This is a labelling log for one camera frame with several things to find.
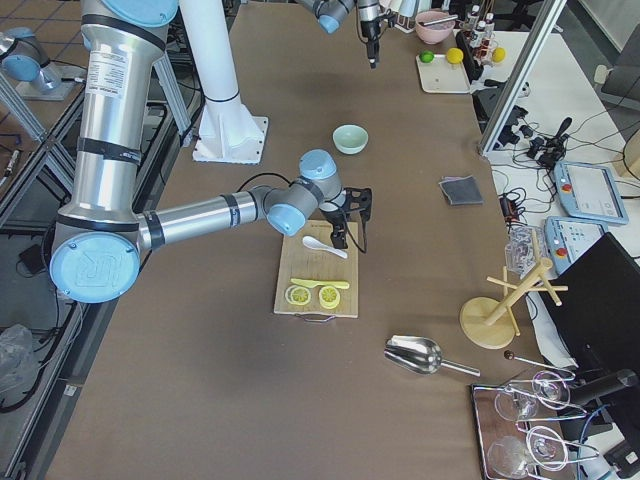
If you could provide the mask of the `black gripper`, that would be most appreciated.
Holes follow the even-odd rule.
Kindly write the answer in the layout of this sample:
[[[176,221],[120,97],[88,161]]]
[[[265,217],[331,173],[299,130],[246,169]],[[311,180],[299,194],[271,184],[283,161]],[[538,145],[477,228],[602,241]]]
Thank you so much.
[[[362,229],[371,217],[372,190],[370,188],[345,187],[335,198],[319,206],[324,218],[333,226],[330,239],[336,249],[347,249],[347,222],[350,215],[358,213]]]
[[[395,12],[389,7],[382,7],[378,0],[357,0],[357,16],[360,27],[360,38],[366,43],[367,59],[371,69],[376,69],[379,62],[379,37],[381,24],[395,21]]]

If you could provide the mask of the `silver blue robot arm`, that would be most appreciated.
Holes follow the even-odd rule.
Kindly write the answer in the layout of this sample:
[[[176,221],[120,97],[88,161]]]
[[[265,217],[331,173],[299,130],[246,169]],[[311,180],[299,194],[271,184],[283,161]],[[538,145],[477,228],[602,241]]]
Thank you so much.
[[[327,33],[335,33],[352,11],[357,13],[356,33],[366,46],[369,66],[375,69],[379,63],[380,39],[384,22],[393,27],[397,14],[390,8],[382,8],[374,0],[314,0],[298,1],[316,18]]]
[[[266,220],[292,236],[321,211],[344,247],[352,213],[371,208],[367,189],[345,186],[331,155],[316,149],[286,187],[258,186],[161,211],[135,213],[142,121],[152,69],[181,17],[205,99],[194,157],[256,164],[268,121],[243,104],[223,7],[218,1],[86,1],[81,32],[90,58],[70,201],[57,214],[49,274],[81,303],[102,303],[136,281],[143,251]]]

